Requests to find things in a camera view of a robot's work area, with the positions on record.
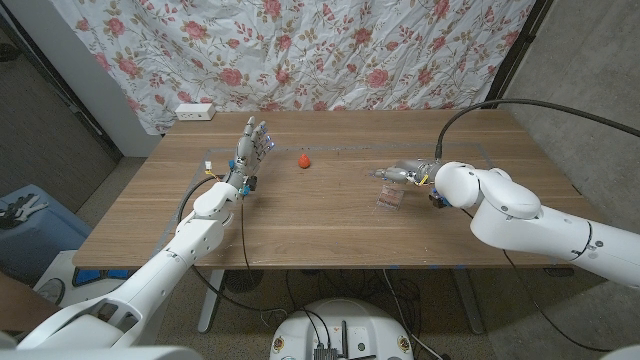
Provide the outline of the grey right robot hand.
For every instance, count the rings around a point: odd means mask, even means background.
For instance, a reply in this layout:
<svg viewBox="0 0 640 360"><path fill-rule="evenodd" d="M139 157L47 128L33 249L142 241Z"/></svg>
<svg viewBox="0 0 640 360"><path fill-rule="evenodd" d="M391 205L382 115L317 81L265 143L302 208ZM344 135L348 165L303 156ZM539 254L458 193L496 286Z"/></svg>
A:
<svg viewBox="0 0 640 360"><path fill-rule="evenodd" d="M435 160L399 160L394 166L375 170L373 176L399 184L425 186L435 182L442 166L441 162Z"/></svg>

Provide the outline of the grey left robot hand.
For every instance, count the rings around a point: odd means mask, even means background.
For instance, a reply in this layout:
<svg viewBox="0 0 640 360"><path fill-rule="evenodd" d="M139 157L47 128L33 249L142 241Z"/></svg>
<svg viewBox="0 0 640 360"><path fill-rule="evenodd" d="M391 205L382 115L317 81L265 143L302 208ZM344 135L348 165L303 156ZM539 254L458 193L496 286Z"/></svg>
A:
<svg viewBox="0 0 640 360"><path fill-rule="evenodd" d="M238 141L225 182L234 186L241 195L255 190L260 163L275 146L267 132L266 122L257 123L251 116Z"/></svg>

